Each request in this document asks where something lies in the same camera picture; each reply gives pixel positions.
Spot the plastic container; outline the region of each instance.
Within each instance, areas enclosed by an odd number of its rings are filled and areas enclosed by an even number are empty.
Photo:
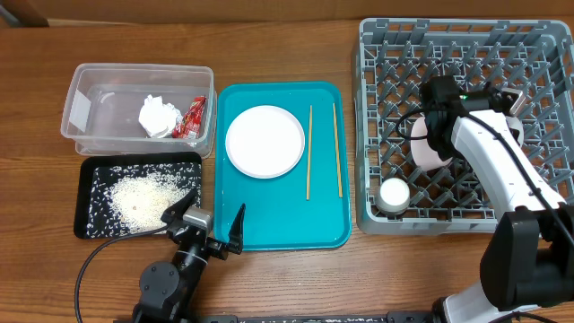
[[[395,122],[419,108],[419,87],[436,75],[453,75],[465,91],[487,82],[526,94],[518,116],[522,146],[548,185],[574,203],[574,46],[558,21],[369,18],[357,30],[352,93],[357,122],[355,193],[357,224],[367,233],[437,235],[493,232],[497,221],[478,178],[465,162],[424,171]],[[416,117],[399,129],[408,133]],[[386,217],[375,205],[381,183],[407,182],[404,216]]]
[[[149,138],[138,121],[144,99],[161,96],[185,114],[195,97],[207,105],[197,139]],[[213,146],[217,93],[209,67],[153,64],[82,64],[65,100],[61,133],[83,155],[196,152]]]

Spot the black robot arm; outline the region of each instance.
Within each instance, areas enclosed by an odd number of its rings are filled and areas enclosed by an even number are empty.
[[[231,226],[229,242],[209,237],[213,228],[211,213],[191,205],[185,197],[168,208],[162,220],[170,223],[168,237],[178,244],[171,262],[149,265],[140,278],[140,301],[134,307],[133,323],[192,323],[197,315],[189,303],[210,257],[227,259],[228,253],[243,250],[242,205]]]

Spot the gray dish rack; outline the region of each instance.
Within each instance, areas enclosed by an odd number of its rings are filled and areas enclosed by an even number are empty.
[[[523,90],[523,151],[549,185],[573,203],[573,51],[570,30],[558,21],[362,21],[352,56],[359,227],[402,235],[494,231],[497,221],[488,197],[465,161],[422,171],[409,144],[393,133],[402,114],[420,107],[421,83],[444,74],[454,75],[467,91],[487,82]],[[408,133],[415,120],[400,130]],[[380,183],[391,177],[404,179],[411,189],[402,218],[387,218],[374,205]]]

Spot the cardboard box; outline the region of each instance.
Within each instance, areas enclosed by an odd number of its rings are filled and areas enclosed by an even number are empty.
[[[52,21],[287,22],[365,17],[513,17],[574,14],[571,0],[27,0]]]

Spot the chopstick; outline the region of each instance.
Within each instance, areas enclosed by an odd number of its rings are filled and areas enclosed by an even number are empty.
[[[339,136],[337,134],[337,114],[335,104],[333,103],[333,128],[335,130],[335,152],[337,156],[337,180],[339,182],[339,197],[343,197],[343,188],[341,187],[341,162],[339,161]]]
[[[309,110],[309,153],[307,154],[307,200],[311,189],[311,139],[313,136],[313,106]]]

